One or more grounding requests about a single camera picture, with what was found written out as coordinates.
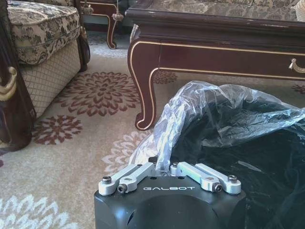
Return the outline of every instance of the gold drawer pull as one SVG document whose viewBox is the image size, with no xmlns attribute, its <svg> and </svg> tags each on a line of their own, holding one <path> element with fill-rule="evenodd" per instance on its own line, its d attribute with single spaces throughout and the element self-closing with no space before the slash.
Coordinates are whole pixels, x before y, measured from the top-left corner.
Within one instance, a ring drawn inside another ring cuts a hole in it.
<svg viewBox="0 0 305 229">
<path fill-rule="evenodd" d="M 299 66 L 297 66 L 296 58 L 293 58 L 291 60 L 291 64 L 289 66 L 289 69 L 295 70 L 297 73 L 305 73 L 305 68 L 300 68 Z"/>
<path fill-rule="evenodd" d="M 16 91 L 17 70 L 14 67 L 9 67 L 10 81 L 6 86 L 0 85 L 0 101 L 9 100 Z"/>
</svg>

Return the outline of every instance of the plastic bag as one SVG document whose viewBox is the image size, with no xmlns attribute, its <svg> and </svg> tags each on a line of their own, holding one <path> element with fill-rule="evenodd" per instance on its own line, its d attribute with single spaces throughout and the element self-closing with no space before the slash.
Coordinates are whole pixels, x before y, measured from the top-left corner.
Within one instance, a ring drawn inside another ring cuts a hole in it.
<svg viewBox="0 0 305 229">
<path fill-rule="evenodd" d="M 194 133 L 188 140 L 190 153 L 197 155 L 201 145 L 234 146 L 280 129 L 303 136 L 304 118 L 305 109 L 257 90 L 192 81 L 165 105 L 153 134 L 140 143 L 129 163 L 143 164 L 158 155 L 156 169 L 168 173 L 173 147 L 187 134 Z"/>
<path fill-rule="evenodd" d="M 242 182 L 247 229 L 305 228 L 305 110 L 238 85 L 193 81 L 164 107 L 130 158 L 204 163 Z"/>
</svg>

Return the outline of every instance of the table drawer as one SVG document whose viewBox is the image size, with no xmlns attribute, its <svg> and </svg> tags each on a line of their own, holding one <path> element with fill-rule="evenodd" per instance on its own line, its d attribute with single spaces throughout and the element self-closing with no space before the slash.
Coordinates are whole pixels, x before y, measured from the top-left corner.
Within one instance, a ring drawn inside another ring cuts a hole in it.
<svg viewBox="0 0 305 229">
<path fill-rule="evenodd" d="M 305 53 L 162 43 L 160 68 L 305 80 Z"/>
</svg>

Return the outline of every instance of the floor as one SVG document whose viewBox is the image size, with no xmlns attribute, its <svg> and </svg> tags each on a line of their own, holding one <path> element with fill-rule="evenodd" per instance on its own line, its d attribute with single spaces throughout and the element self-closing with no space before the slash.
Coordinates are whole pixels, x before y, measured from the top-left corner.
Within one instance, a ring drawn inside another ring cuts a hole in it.
<svg viewBox="0 0 305 229">
<path fill-rule="evenodd" d="M 129 37 L 89 32 L 88 70 L 67 85 L 36 122 L 32 142 L 0 156 L 0 229 L 93 229 L 93 194 L 104 175 L 123 168 L 152 131 L 138 131 L 139 97 L 127 67 Z M 305 83 L 157 72 L 157 117 L 190 80 L 240 84 L 305 106 Z"/>
</svg>

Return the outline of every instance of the coffee table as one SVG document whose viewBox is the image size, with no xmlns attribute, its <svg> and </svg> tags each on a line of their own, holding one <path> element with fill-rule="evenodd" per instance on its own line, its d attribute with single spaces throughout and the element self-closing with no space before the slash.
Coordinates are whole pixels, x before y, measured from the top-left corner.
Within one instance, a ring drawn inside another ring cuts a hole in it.
<svg viewBox="0 0 305 229">
<path fill-rule="evenodd" d="M 146 130 L 154 123 L 152 76 L 160 69 L 304 80 L 304 9 L 292 5 L 293 0 L 139 0 L 126 12 L 140 30 L 128 52 L 142 108 L 135 126 Z"/>
<path fill-rule="evenodd" d="M 116 13 L 117 10 L 116 0 L 89 0 L 88 4 L 90 4 L 94 10 L 91 15 L 107 17 L 107 45 L 110 49 L 116 49 L 116 43 L 113 41 L 113 31 L 116 25 L 116 20 L 112 18 L 112 15 Z"/>
</svg>

